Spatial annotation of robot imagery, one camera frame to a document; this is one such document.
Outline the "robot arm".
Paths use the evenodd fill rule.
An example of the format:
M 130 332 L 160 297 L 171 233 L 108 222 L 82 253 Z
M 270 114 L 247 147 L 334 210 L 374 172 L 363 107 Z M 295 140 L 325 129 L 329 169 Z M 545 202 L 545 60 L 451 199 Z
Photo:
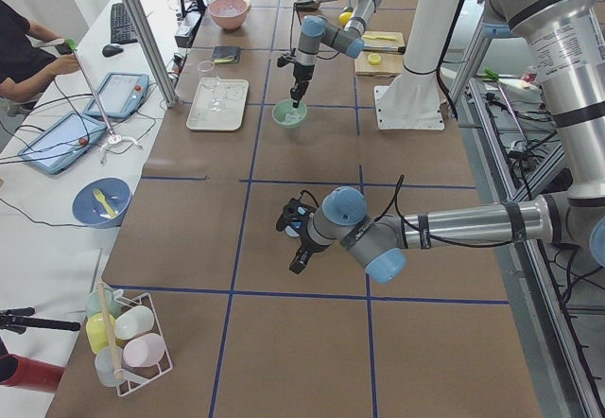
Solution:
M 278 60 L 278 67 L 294 64 L 295 84 L 287 107 L 300 109 L 313 77 L 320 45 L 324 44 L 348 57 L 361 52 L 361 34 L 382 0 L 357 0 L 353 20 L 344 28 L 330 24 L 322 16 L 302 20 L 298 48 Z M 429 80 L 438 74 L 445 46 L 462 8 L 462 0 L 420 0 L 420 21 L 414 21 L 406 47 L 403 75 L 390 86 L 378 86 L 377 121 L 379 128 L 433 129 L 438 117 L 431 115 Z M 550 112 L 554 131 L 542 141 L 525 141 L 524 149 L 508 151 L 497 125 L 489 117 L 487 100 L 479 96 L 470 78 L 478 65 L 463 65 L 462 78 L 455 79 L 455 107 L 462 96 L 462 82 L 470 85 L 471 96 L 488 142 L 493 165 L 507 191 L 506 197 L 521 197 L 474 208 L 402 215 L 398 180 L 393 198 L 378 217 L 367 214 L 367 203 L 360 191 L 350 186 L 333 190 L 321 204 L 302 203 L 298 198 L 285 205 L 276 230 L 286 228 L 300 238 L 300 247 L 289 269 L 300 273 L 314 253 L 321 253 L 337 242 L 374 281 L 386 283 L 398 274 L 406 260 L 403 249 L 428 250 L 440 245 L 488 249 L 540 239 L 545 243 L 568 244 L 588 250 L 604 267 L 604 38 L 596 19 L 597 0 L 484 0 L 488 30 L 495 28 L 523 38 L 537 65 L 543 102 Z M 450 30 L 439 27 L 437 40 L 429 40 L 429 59 L 420 58 L 421 34 L 429 33 L 428 20 L 453 16 Z M 559 146 L 536 169 L 534 182 L 527 180 L 523 162 L 534 158 L 534 150 L 555 139 Z M 543 184 L 567 167 L 572 183 L 567 190 L 540 194 Z
M 297 108 L 313 77 L 320 46 L 325 44 L 352 59 L 359 56 L 364 46 L 362 39 L 368 23 L 382 0 L 357 0 L 351 18 L 345 27 L 331 24 L 322 16 L 307 15 L 302 18 L 298 47 L 284 54 L 280 67 L 294 65 L 295 84 L 290 89 L 292 106 Z

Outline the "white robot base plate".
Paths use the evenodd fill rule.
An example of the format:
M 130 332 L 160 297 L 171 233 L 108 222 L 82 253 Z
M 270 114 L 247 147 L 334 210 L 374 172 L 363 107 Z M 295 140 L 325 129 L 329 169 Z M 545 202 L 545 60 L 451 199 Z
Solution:
M 379 130 L 443 131 L 445 128 L 436 84 L 404 88 L 375 86 L 373 96 Z

